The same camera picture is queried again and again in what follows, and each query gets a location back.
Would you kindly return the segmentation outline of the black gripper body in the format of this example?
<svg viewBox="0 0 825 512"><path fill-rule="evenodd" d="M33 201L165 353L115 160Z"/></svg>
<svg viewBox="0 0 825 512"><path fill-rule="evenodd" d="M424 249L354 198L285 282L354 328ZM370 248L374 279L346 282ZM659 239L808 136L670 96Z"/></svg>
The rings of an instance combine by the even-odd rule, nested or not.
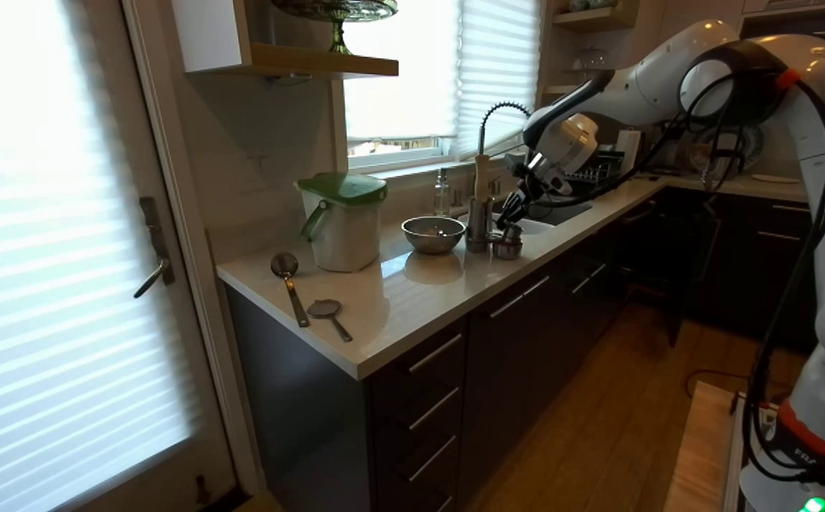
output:
<svg viewBox="0 0 825 512"><path fill-rule="evenodd" d="M502 166L517 180L517 185L500 201L500 225L521 222L529 214L529 204L544 198L546 194L566 194L566 180L546 166L544 153L505 156Z"/></svg>

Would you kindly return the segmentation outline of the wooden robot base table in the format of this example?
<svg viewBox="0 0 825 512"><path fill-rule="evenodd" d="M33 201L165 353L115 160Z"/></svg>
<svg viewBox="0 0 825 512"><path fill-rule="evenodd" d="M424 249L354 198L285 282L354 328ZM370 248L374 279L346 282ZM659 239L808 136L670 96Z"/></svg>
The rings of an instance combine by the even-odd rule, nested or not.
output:
<svg viewBox="0 0 825 512"><path fill-rule="evenodd" d="M746 396L696 382L662 512L750 512L740 491Z"/></svg>

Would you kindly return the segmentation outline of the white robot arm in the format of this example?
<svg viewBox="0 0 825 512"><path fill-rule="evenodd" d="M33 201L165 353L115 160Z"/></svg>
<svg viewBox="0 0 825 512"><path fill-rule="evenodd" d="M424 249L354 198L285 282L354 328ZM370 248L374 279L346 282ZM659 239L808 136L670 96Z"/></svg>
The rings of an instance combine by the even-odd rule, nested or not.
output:
<svg viewBox="0 0 825 512"><path fill-rule="evenodd" d="M737 478L754 512L825 512L825 40L812 33L740 38L702 20L659 42L640 62L599 70L564 100L527 116L527 160L502 204L508 222L534 201L564 201L566 180L596 153L596 126L780 123L803 170L812 262L815 346L805 358L775 426L760 424L760 383L746 393L747 461Z"/></svg>

